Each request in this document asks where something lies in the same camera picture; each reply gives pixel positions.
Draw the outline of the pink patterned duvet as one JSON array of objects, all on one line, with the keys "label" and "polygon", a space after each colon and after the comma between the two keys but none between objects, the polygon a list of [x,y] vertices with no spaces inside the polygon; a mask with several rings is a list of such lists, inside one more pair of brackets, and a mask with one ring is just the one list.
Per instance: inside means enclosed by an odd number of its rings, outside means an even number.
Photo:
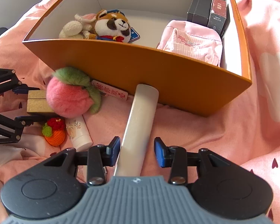
[{"label": "pink patterned duvet", "polygon": [[[52,70],[22,44],[41,15],[57,0],[42,0],[0,37],[0,68],[14,69],[24,83],[43,89]],[[269,218],[280,223],[280,0],[236,0],[250,51],[252,86],[208,118],[158,105],[141,175],[169,176],[159,168],[153,140],[188,151],[209,148],[248,171],[264,178],[274,200]],[[84,115],[94,145],[123,137],[132,97],[127,101],[105,97],[100,112]],[[10,178],[61,150],[48,145],[41,127],[25,129],[22,142],[0,145],[0,190]],[[8,214],[0,200],[0,223]]]}]

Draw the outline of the white cylindrical tube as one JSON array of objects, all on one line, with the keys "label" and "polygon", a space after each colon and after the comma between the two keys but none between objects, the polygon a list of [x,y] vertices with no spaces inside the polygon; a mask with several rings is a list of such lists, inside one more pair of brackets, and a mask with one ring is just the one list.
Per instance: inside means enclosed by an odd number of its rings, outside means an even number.
[{"label": "white cylindrical tube", "polygon": [[125,128],[114,176],[139,176],[157,108],[156,88],[138,84]]}]

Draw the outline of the white crochet bunny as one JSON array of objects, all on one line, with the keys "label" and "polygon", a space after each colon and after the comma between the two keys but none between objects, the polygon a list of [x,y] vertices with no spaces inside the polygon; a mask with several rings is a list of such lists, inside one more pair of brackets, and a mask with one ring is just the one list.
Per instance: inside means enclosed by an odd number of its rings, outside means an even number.
[{"label": "white crochet bunny", "polygon": [[59,39],[89,39],[92,37],[91,30],[94,28],[96,15],[86,14],[80,16],[76,14],[74,20],[65,24],[60,31]]}]

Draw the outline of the red panda plush toy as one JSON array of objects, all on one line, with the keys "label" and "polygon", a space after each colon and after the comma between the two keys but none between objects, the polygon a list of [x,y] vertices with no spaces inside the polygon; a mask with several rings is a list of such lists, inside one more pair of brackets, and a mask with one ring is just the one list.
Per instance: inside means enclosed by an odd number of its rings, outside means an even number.
[{"label": "red panda plush toy", "polygon": [[101,10],[91,22],[91,34],[96,39],[128,43],[131,38],[131,26],[120,10]]}]

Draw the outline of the orange crochet carrot toy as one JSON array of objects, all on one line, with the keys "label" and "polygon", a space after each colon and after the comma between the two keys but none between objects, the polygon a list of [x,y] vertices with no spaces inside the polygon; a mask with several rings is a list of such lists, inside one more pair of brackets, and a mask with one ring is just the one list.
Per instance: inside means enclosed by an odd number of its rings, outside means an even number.
[{"label": "orange crochet carrot toy", "polygon": [[67,135],[65,120],[62,117],[48,119],[42,127],[42,134],[51,146],[60,146]]}]

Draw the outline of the pink peach plush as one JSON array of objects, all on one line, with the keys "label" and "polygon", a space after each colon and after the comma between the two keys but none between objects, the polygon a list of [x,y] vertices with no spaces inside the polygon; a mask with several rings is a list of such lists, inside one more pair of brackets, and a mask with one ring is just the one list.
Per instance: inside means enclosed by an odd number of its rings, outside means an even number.
[{"label": "pink peach plush", "polygon": [[86,73],[64,67],[53,72],[46,89],[46,100],[57,115],[75,118],[88,111],[96,114],[102,97]]}]

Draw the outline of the pink fabric pouch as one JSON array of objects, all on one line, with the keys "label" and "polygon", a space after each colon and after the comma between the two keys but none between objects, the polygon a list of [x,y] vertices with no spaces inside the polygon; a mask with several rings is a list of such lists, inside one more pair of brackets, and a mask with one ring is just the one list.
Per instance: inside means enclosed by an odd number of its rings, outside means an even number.
[{"label": "pink fabric pouch", "polygon": [[219,34],[211,28],[172,20],[164,28],[157,49],[219,66],[223,43]]}]

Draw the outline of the blue tag card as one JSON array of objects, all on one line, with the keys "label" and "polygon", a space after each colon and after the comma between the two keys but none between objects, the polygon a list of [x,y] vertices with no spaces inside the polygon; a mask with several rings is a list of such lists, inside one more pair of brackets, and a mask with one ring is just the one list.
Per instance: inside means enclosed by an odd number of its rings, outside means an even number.
[{"label": "blue tag card", "polygon": [[136,30],[131,27],[131,37],[130,37],[130,40],[129,40],[129,43],[133,43],[134,41],[137,41],[138,39],[140,39],[140,35],[136,32]]}]

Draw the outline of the dark photo card box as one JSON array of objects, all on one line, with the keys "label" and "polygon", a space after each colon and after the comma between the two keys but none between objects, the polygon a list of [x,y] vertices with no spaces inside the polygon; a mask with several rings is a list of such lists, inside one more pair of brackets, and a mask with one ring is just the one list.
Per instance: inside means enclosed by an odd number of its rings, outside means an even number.
[{"label": "dark photo card box", "polygon": [[207,27],[222,38],[230,23],[229,5],[224,0],[212,0]]}]

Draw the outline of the orange cardboard storage box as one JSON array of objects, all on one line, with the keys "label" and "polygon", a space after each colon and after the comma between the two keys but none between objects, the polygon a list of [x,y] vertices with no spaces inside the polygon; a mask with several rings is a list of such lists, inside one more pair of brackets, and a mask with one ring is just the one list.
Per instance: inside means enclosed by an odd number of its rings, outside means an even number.
[{"label": "orange cardboard storage box", "polygon": [[[91,78],[134,94],[139,84],[159,92],[159,102],[210,116],[252,84],[248,46],[235,0],[223,36],[222,65],[157,49],[165,26],[184,20],[192,0],[56,0],[24,38],[24,45],[51,69],[73,66]],[[139,33],[133,43],[59,39],[74,15],[122,11]]]}]

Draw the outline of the white floral bottle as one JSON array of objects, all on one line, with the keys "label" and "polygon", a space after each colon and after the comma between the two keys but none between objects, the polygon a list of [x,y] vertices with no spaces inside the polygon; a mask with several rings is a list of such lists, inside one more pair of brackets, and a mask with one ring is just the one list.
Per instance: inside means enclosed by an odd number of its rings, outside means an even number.
[{"label": "white floral bottle", "polygon": [[76,151],[83,152],[88,150],[92,146],[93,141],[83,116],[66,118],[65,123],[68,137]]}]

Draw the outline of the tan cardboard small box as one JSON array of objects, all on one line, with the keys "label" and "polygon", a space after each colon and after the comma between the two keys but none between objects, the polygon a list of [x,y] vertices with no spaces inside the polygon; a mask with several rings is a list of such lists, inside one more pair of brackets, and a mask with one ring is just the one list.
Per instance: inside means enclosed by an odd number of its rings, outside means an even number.
[{"label": "tan cardboard small box", "polygon": [[29,114],[54,114],[46,100],[46,90],[28,91],[27,113]]}]

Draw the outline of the red lettered charm tag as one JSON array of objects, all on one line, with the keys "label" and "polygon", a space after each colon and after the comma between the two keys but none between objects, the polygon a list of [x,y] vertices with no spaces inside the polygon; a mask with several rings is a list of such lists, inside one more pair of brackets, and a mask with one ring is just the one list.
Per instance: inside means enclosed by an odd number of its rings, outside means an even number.
[{"label": "red lettered charm tag", "polygon": [[123,91],[121,89],[115,88],[111,85],[102,83],[97,80],[92,80],[91,81],[92,85],[95,86],[101,93],[108,95],[108,96],[113,96],[115,98],[120,98],[122,100],[127,100],[128,98],[128,92]]}]

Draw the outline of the dark grey small box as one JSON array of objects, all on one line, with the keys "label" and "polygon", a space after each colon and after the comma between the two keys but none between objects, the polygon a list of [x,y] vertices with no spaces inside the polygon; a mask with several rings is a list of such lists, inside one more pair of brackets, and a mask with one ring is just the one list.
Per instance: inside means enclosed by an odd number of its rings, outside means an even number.
[{"label": "dark grey small box", "polygon": [[192,0],[187,12],[187,21],[207,26],[212,0]]}]

